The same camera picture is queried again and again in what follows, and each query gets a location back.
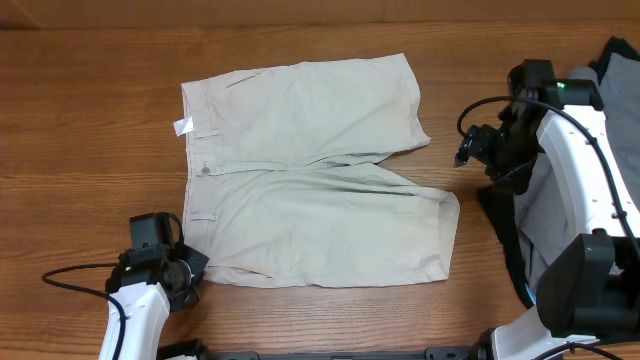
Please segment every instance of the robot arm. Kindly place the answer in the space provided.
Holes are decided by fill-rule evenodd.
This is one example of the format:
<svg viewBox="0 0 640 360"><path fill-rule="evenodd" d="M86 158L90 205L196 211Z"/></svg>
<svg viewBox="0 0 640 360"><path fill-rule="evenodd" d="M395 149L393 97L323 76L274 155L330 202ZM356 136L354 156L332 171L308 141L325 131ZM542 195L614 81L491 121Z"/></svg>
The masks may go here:
<svg viewBox="0 0 640 360"><path fill-rule="evenodd" d="M465 139L456 165L475 157L487 165L495 189L522 194L537 153L546 152L575 240L541 277L537 306L485 335L476 350L493 359L537 359L563 344L629 341L640 333L640 258L638 240L630 237L640 233L640 215L609 147L597 89L591 82L557 80L551 63L539 60L512 70L509 88L514 101L500 114L499 129L472 126L463 133L459 127ZM536 108L535 101L563 109L595 138L612 182L592 141L565 117ZM612 196L619 196L618 208ZM619 275L609 274L614 265Z"/></svg>
<svg viewBox="0 0 640 360"><path fill-rule="evenodd" d="M197 286L209 259L184 244L182 229L175 242L167 213L130 219L132 248L122 253L119 265L106 282L107 292L123 307L126 331L120 360L197 359L196 344L173 346L157 356L160 333L170 312L185 308L199 297ZM109 303L109 322L100 360L113 359L120 331L120 316Z"/></svg>

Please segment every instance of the wood grain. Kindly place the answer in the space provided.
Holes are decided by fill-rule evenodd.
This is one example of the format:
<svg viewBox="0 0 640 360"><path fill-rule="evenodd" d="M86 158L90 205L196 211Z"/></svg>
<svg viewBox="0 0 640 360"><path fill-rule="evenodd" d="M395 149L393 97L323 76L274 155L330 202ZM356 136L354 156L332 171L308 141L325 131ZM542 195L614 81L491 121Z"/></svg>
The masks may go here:
<svg viewBox="0 0 640 360"><path fill-rule="evenodd" d="M33 29L639 19L630 0L4 0L0 25Z"/></svg>
<svg viewBox="0 0 640 360"><path fill-rule="evenodd" d="M609 36L640 44L637 21L479 22L176 30L0 32L0 358L95 359L106 304L40 281L45 271L112 262L128 218L182 212L180 83L237 69L404 52L432 143L383 166L461 203L450 279L389 288L251 289L204 284L173 314L163 344L201 337L215 351L418 350L471 344L524 310L502 249L475 199L483 169L453 169L455 119L506 92L525 58L563 75ZM493 122L499 106L471 122ZM102 288L105 270L60 276ZM636 358L640 346L615 351ZM585 357L578 353L573 358Z"/></svg>

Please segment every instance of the black mount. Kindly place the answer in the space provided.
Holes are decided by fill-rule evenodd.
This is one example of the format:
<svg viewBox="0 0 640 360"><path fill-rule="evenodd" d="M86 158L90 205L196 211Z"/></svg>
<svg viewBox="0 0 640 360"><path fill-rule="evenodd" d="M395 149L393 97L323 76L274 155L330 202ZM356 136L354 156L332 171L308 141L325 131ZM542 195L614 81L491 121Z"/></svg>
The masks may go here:
<svg viewBox="0 0 640 360"><path fill-rule="evenodd" d="M171 219L180 227L180 239L174 241ZM160 283L171 311L184 309L191 296L200 299L198 284L204 277L209 258L184 244L178 217L168 213L151 213L129 219L131 249L120 254L105 287L107 293L120 287L144 282Z"/></svg>
<svg viewBox="0 0 640 360"><path fill-rule="evenodd" d="M509 72L512 97L537 100L562 109L564 105L591 105L602 110L604 104L592 81L556 79L548 60L525 60ZM510 103L498 118L498 129L484 124L471 126L455 157L456 167L470 157L487 167L485 173L496 190L520 195L527 191L537 155L542 151L536 131L546 109L523 102Z"/></svg>
<svg viewBox="0 0 640 360"><path fill-rule="evenodd" d="M197 360L471 360L471 348L466 346L430 347L416 352L308 353L260 355L256 352L211 353L200 340L160 348L158 360L178 355Z"/></svg>
<svg viewBox="0 0 640 360"><path fill-rule="evenodd" d="M629 247L627 238L595 230L578 235L551 264L536 295L540 320L554 337L640 339L640 273ZM619 275L610 274L614 264Z"/></svg>

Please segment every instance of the wire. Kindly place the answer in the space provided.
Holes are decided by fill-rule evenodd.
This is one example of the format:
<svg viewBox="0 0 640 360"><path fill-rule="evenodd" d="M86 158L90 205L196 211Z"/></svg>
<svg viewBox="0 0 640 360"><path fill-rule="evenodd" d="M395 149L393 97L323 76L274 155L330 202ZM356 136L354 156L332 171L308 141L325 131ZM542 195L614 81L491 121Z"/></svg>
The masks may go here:
<svg viewBox="0 0 640 360"><path fill-rule="evenodd" d="M118 300L114 299L113 297L111 297L111 295L107 293L85 288L82 286L65 284L65 283L61 283L61 282L49 279L50 276L72 271L72 270L94 269L94 268L115 267L115 266L118 266L118 264L87 264L87 265L69 266L66 268L49 271L48 273L42 275L42 281L44 281L49 285L53 285L59 288L78 291L86 294L95 295L103 299L107 299L116 307L116 309L118 309L118 313L120 314L120 332L118 333L118 340L116 341L116 347L115 347L115 350L113 351L113 360L118 360L118 357L120 356L120 350L122 349L122 342L124 341L124 331L125 331L125 326L127 321L127 316L125 315L124 309L122 308L122 305L120 305Z"/></svg>
<svg viewBox="0 0 640 360"><path fill-rule="evenodd" d="M563 353L567 350L571 351L572 353L576 350L576 349L584 349L584 350L588 350L591 351L592 353L596 353L602 357L605 357L607 359L612 359L612 360L622 360L621 357L615 356L612 353L608 352L608 351L604 351L602 349L599 349L593 345L587 345L587 344L580 344L580 343L566 343L564 345L560 345L556 348L553 348L545 353L542 353L541 355L539 355L538 357L534 358L533 360L544 360L544 359L548 359L554 355Z"/></svg>
<svg viewBox="0 0 640 360"><path fill-rule="evenodd" d="M467 135L464 131L462 131L462 120L465 118L465 116L467 116L469 112L471 112L471 110L484 104L489 104L489 103L494 103L499 101L523 102L523 103L535 105L535 106L553 111L554 113L568 120L571 124L573 124L573 126L575 126L582 133L582 135L587 139L588 143L591 146L593 146L593 150L596 152L596 155L598 156L598 160L600 160L600 165L602 166L602 170L604 172L605 178L607 179L607 184L609 185L609 192L611 193L613 206L616 210L616 216L620 221L620 225L622 226L622 229L625 235L627 236L627 239L631 243L631 246L636 256L636 260L638 261L638 263L640 263L640 247L638 247L638 244L636 243L636 240L635 240L636 238L633 235L633 232L631 231L629 222L627 221L627 216L626 216L627 213L622 209L622 202L620 201L620 196L618 195L618 189L616 188L616 184L613 180L613 174L611 173L611 168L609 167L609 163L607 162L607 159L605 158L604 153L600 148L600 145L598 145L598 139L591 136L591 134L589 133L589 130L587 130L584 126L582 126L582 124L580 124L578 120L574 119L571 115L567 114L566 112L562 111L561 109L553 105L549 105L542 101L521 99L513 96L494 96L494 97L477 101L469 105L466 109L464 109L462 114L460 114L460 117L458 118L458 123L457 123L457 128L460 135L462 135L462 137L464 138L469 137L469 135Z"/></svg>

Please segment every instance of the table surface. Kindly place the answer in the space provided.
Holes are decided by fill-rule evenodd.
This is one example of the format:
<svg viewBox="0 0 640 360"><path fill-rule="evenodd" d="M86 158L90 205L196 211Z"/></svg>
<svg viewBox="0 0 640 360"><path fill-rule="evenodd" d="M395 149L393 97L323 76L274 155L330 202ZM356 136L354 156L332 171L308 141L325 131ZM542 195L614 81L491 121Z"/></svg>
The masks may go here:
<svg viewBox="0 0 640 360"><path fill-rule="evenodd" d="M203 338L215 351L421 350L472 344L525 310L475 198L477 163L454 169L455 120L503 95L508 71L550 59L566 75L609 36L640 44L640 22L468 22L333 27L0 32L0 358L95 359L106 303L41 282L74 264L114 262L128 219L182 213L187 180L180 84L237 69L404 52L431 144L382 166L453 191L461 213L447 281L388 288L252 289L205 283L171 315L161 343ZM468 124L497 124L503 105ZM102 289L107 270L59 279ZM616 346L624 358L639 345ZM583 352L570 358L594 358Z"/></svg>

